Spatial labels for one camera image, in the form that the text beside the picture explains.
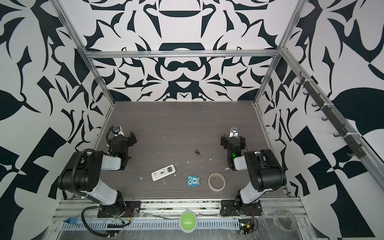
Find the white remote control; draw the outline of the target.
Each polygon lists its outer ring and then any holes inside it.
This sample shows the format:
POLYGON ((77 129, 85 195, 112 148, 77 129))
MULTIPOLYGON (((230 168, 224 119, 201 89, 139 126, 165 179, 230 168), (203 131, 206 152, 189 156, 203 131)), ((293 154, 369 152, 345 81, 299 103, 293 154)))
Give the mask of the white remote control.
POLYGON ((167 176, 170 176, 176 172, 175 166, 169 165, 151 173, 152 180, 154 182, 161 180, 167 176))

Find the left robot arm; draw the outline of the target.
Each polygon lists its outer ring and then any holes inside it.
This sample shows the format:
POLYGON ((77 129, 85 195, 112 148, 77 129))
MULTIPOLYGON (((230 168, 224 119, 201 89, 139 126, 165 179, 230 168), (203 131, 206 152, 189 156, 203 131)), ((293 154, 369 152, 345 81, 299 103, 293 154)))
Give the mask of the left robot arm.
POLYGON ((127 137, 122 132, 114 134, 113 138, 107 138, 107 153, 93 149, 73 153, 57 179, 58 188, 102 206, 117 205, 122 208, 122 194, 101 180, 101 172, 123 171, 131 159, 129 147, 137 143, 137 138, 134 132, 127 137))

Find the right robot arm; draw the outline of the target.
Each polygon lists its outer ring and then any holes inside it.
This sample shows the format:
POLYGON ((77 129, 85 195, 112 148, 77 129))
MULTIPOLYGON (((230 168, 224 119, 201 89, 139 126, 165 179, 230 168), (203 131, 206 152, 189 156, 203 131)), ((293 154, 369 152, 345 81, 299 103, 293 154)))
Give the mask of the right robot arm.
POLYGON ((246 139, 239 136, 221 136, 220 145, 227 150, 228 167, 233 171, 247 171, 249 183, 238 191, 236 205, 255 204, 266 193, 274 192, 287 184, 286 174, 270 149, 242 152, 246 139))

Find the blue owl figure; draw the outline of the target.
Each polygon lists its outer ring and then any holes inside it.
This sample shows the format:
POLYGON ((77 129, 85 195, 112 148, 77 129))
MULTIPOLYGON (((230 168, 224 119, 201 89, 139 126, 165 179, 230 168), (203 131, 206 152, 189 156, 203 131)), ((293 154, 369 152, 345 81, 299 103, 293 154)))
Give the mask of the blue owl figure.
POLYGON ((200 185, 200 178, 197 176, 188 176, 187 177, 187 186, 197 187, 200 185))

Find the small circuit board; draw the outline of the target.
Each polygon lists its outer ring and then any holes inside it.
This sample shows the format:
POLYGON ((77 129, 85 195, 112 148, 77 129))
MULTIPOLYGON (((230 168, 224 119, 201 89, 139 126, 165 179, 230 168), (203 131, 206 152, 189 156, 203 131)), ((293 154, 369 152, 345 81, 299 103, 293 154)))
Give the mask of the small circuit board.
POLYGON ((240 234, 249 235, 254 231, 254 228, 255 228, 254 222, 239 222, 240 234))

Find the green push button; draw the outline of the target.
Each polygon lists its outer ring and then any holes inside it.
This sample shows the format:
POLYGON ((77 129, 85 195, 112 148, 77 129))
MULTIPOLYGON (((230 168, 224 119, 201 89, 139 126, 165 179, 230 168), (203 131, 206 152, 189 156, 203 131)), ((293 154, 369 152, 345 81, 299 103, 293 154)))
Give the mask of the green push button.
POLYGON ((197 216, 190 210, 184 211, 179 218, 180 229, 185 233, 193 232, 198 224, 197 216))

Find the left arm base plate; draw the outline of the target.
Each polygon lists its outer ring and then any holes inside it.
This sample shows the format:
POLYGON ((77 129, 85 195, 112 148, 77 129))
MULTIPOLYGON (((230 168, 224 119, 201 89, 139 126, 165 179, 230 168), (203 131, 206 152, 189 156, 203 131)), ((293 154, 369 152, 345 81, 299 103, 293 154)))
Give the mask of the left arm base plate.
POLYGON ((141 201, 124 201, 121 207, 117 204, 101 206, 98 211, 98 218, 113 218, 119 215, 122 218, 130 218, 138 215, 141 211, 141 201))

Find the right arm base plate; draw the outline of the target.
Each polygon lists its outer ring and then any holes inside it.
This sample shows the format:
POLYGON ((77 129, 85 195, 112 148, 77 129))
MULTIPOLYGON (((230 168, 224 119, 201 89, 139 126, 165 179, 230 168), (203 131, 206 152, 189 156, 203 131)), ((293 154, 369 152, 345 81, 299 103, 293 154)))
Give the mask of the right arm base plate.
POLYGON ((221 200, 220 215, 223 217, 261 216, 263 212, 260 202, 244 205, 235 200, 221 200))

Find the aluminium frame rail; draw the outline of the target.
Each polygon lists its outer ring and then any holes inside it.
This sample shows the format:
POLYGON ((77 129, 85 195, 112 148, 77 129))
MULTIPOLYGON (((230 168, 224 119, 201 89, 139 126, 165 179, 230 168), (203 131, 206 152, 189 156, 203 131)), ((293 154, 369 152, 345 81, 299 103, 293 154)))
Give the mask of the aluminium frame rail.
POLYGON ((85 51, 89 59, 186 58, 186 57, 274 57, 277 50, 186 50, 186 51, 85 51))

